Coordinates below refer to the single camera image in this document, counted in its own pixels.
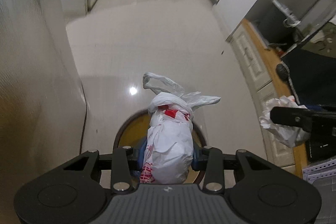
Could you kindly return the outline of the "black have a nice day cloth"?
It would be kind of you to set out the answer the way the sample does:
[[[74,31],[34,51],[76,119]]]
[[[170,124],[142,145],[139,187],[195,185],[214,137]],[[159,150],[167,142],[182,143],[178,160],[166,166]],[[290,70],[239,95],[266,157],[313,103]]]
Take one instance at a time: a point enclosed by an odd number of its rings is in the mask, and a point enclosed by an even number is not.
[[[335,110],[335,18],[281,58],[299,105]]]

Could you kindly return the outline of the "white paper wad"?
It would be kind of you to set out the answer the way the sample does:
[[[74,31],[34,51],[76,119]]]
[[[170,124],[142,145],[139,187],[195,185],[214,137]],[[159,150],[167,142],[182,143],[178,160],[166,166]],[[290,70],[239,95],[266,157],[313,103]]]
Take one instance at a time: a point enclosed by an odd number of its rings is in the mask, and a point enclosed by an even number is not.
[[[295,119],[295,112],[307,110],[305,105],[298,105],[293,96],[271,98],[263,103],[263,111],[259,117],[260,125],[270,132],[280,143],[293,148],[300,146],[310,137],[310,133],[301,127]]]

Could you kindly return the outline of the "white blue plastic bag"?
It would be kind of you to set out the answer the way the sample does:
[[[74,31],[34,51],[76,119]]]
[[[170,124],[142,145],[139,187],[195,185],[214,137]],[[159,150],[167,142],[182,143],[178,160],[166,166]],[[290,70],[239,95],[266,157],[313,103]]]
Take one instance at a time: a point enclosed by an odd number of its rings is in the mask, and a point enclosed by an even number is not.
[[[192,137],[194,111],[214,105],[221,98],[186,93],[168,77],[146,72],[144,89],[155,97],[149,104],[151,116],[139,182],[182,184],[186,181],[194,154]]]

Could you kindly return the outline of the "yellow round trash bin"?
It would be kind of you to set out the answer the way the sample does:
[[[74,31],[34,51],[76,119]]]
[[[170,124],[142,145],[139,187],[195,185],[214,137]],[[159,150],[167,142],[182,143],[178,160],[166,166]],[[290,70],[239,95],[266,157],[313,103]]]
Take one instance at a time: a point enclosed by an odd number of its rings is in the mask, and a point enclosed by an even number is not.
[[[144,141],[147,140],[147,129],[150,124],[150,114],[147,109],[140,110],[134,115],[129,117],[125,123],[120,127],[113,144],[113,150],[118,147],[131,146],[138,147],[141,146]],[[204,147],[207,145],[205,136],[199,126],[193,122],[193,141],[197,143],[198,146]],[[205,171],[194,171],[189,168],[189,174],[187,180],[184,183],[194,183],[200,184],[205,176]]]

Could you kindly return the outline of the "wooden top low cabinet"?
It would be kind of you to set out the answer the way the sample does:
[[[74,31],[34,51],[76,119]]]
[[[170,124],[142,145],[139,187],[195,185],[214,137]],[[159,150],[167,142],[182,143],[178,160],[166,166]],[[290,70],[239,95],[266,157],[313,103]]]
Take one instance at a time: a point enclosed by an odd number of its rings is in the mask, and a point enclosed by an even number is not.
[[[261,116],[264,104],[269,99],[291,95],[288,85],[276,73],[280,57],[276,51],[265,47],[264,41],[249,20],[243,19],[227,42],[240,64],[257,117]],[[262,128],[261,132],[268,161],[302,178],[302,169],[308,164],[305,146],[288,148],[266,129]]]

